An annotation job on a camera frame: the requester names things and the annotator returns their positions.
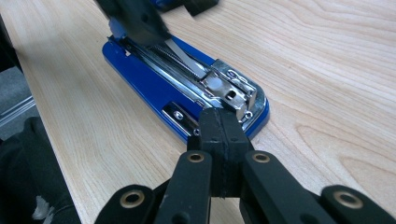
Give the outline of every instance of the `stapler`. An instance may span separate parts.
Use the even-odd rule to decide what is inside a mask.
[[[209,107],[233,111],[249,138],[269,119],[269,104],[259,85],[170,35],[158,12],[184,5],[195,16],[217,2],[96,0],[112,32],[103,46],[107,62],[185,141],[199,135],[199,114]]]

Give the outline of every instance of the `black plastic part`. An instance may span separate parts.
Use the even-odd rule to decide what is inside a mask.
[[[170,179],[166,180],[160,186],[158,186],[156,189],[153,190],[155,196],[154,205],[151,206],[146,223],[149,224],[154,222],[155,216],[157,216],[160,205],[163,202],[163,195],[165,194],[166,189],[168,188],[169,181]]]
[[[208,223],[211,168],[212,159],[208,153],[196,150],[183,153],[154,223]]]
[[[246,183],[244,184],[244,187],[242,187],[241,199],[239,200],[239,210],[245,224],[269,223],[255,196],[251,192],[251,189]]]
[[[201,150],[201,138],[199,136],[187,137],[187,150]]]
[[[12,47],[3,18],[0,15],[0,72],[17,66],[21,69],[15,49]]]
[[[156,4],[155,7],[161,12],[167,12],[174,8],[183,6],[183,4],[184,4],[184,0],[174,0],[174,1],[168,1],[166,4]]]
[[[243,173],[270,223],[335,223],[315,198],[268,152],[249,151]]]
[[[319,203],[338,223],[396,223],[395,218],[368,197],[345,186],[326,187]]]
[[[96,0],[109,18],[115,18],[136,44],[150,46],[169,39],[165,23],[149,0]]]
[[[143,202],[136,207],[125,208],[121,205],[121,198],[124,194],[129,192],[141,192],[143,196]],[[136,195],[131,194],[131,200],[136,200]],[[111,199],[107,202],[105,207],[99,213],[95,224],[108,224],[108,223],[120,223],[120,224],[145,224],[149,223],[152,218],[151,209],[155,202],[155,196],[153,190],[139,185],[127,186],[123,189],[118,190]]]
[[[186,0],[184,7],[189,11],[190,15],[196,16],[211,7],[217,5],[219,0]]]
[[[201,150],[213,158],[212,197],[239,197],[240,167],[250,143],[236,115],[221,108],[203,110],[199,120]]]

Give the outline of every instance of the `gray floor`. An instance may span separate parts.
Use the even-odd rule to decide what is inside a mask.
[[[9,68],[0,73],[0,138],[5,140],[23,129],[23,122],[30,117],[38,117],[33,101],[23,104],[12,113],[5,113],[14,105],[31,96],[24,74],[17,68]]]

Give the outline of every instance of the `wooden table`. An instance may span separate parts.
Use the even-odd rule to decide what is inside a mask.
[[[130,184],[155,188],[182,143],[105,62],[110,35],[92,0],[0,0],[0,12],[84,223]],[[239,1],[171,32],[259,83],[271,120],[253,139],[307,189],[342,184],[396,216],[396,2]],[[212,223],[241,223],[237,200]]]

